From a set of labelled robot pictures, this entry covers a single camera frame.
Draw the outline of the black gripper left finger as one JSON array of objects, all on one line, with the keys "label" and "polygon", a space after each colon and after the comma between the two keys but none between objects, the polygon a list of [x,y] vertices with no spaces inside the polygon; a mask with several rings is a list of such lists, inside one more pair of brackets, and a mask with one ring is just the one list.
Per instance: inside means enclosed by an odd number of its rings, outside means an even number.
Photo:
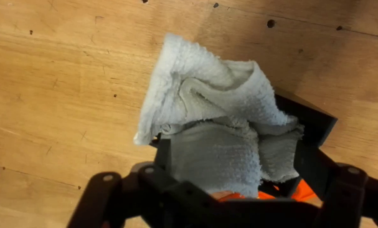
[{"label": "black gripper left finger", "polygon": [[141,216],[151,228],[218,228],[218,202],[207,192],[179,182],[155,164],[132,171],[94,175],[67,228],[124,228]]}]

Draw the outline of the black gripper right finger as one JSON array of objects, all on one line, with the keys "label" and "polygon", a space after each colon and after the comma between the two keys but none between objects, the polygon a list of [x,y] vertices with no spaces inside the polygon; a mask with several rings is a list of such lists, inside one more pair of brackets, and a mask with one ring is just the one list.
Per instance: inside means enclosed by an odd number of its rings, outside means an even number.
[{"label": "black gripper right finger", "polygon": [[298,173],[322,200],[315,228],[359,228],[363,216],[378,225],[378,178],[306,143],[298,144]]}]

